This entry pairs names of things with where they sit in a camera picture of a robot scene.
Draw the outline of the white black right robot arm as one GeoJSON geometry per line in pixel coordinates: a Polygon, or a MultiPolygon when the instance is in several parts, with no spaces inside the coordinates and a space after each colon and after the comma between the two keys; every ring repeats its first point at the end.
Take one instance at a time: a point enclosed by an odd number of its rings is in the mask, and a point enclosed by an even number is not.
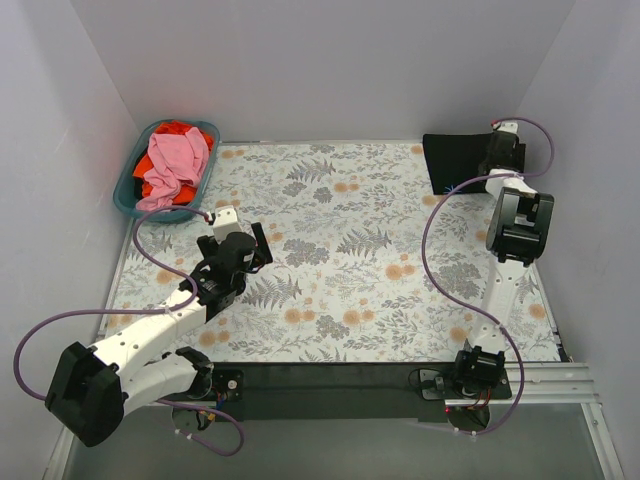
{"type": "Polygon", "coordinates": [[[516,294],[533,263],[546,247],[555,199],[524,180],[525,145],[514,120],[493,125],[479,173],[484,188],[496,200],[487,232],[492,255],[488,281],[476,326],[458,352],[452,373],[462,396],[490,395],[506,383],[503,375],[508,339],[504,329],[516,294]]]}

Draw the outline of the black t shirt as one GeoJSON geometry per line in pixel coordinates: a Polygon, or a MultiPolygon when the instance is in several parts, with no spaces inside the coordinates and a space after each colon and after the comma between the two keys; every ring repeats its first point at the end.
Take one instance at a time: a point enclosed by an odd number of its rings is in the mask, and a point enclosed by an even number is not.
{"type": "Polygon", "coordinates": [[[491,135],[424,134],[422,147],[435,195],[445,195],[475,178],[485,160],[491,135]]]}

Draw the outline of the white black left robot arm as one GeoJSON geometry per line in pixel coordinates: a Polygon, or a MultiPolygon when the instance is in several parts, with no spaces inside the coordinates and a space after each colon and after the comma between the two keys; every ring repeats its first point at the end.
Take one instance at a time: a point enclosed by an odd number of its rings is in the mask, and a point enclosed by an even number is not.
{"type": "Polygon", "coordinates": [[[156,314],[89,347],[75,342],[61,354],[45,406],[85,446],[106,440],[126,415],[173,394],[205,398],[213,386],[208,357],[168,347],[231,306],[248,275],[273,261],[260,223],[250,233],[202,236],[203,259],[156,314]]]}

